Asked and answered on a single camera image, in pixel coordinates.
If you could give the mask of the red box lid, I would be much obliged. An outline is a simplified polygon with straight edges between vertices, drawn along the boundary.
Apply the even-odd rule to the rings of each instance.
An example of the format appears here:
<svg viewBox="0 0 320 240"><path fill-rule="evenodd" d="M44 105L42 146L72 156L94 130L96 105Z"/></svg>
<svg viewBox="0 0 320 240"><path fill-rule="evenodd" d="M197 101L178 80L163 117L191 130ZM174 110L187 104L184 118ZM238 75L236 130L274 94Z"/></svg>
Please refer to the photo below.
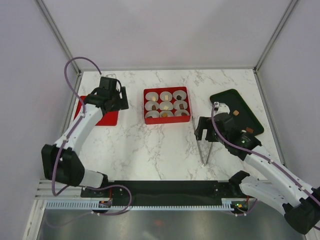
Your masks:
<svg viewBox="0 0 320 240"><path fill-rule="evenodd" d="M82 109L82 104L80 103L80 101L78 101L78 104L77 104L77 107L75 109L75 113L74 113L74 116L73 116L74 120L78 116L78 114L79 114L81 109ZM96 124L96 126L114 127L118 123L118 116L119 116L119 112L118 111L108 112L102 117L102 119Z"/></svg>

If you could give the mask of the metal tweezers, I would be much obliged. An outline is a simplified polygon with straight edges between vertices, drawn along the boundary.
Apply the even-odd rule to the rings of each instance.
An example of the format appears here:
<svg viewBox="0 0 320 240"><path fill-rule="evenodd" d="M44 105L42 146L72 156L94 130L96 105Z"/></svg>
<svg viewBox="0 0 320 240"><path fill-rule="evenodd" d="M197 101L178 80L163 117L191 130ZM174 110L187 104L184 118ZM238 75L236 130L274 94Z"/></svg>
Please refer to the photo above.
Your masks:
<svg viewBox="0 0 320 240"><path fill-rule="evenodd" d="M200 156L201 165L205 167L210 160L211 152L213 149L213 143L196 140L196 144Z"/></svg>

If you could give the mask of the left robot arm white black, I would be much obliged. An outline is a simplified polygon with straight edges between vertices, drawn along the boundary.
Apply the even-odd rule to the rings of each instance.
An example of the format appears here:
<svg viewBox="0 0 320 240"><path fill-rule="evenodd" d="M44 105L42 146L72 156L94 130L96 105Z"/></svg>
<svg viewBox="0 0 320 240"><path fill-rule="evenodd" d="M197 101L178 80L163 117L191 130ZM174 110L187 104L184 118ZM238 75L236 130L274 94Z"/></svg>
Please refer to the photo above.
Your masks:
<svg viewBox="0 0 320 240"><path fill-rule="evenodd" d="M104 181L106 175L86 169L79 154L90 132L106 114L129 108L126 88L118 79L102 76L99 86L80 104L80 112L66 132L54 144L43 146L44 176L53 183L92 188L98 197L105 197L110 190Z"/></svg>

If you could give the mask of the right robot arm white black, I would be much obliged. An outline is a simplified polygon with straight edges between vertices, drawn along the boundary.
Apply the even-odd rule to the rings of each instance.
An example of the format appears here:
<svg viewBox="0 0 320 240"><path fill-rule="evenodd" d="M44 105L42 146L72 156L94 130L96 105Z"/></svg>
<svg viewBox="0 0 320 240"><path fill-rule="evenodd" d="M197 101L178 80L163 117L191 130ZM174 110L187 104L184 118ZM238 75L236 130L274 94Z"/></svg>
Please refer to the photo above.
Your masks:
<svg viewBox="0 0 320 240"><path fill-rule="evenodd" d="M282 164L276 163L262 143L250 132L240 130L226 113L201 116L195 129L197 140L219 142L228 152L258 170L269 183L260 183L248 173L232 181L228 191L233 197L254 197L284 216L298 233L307 234L320 222L320 189L311 186Z"/></svg>

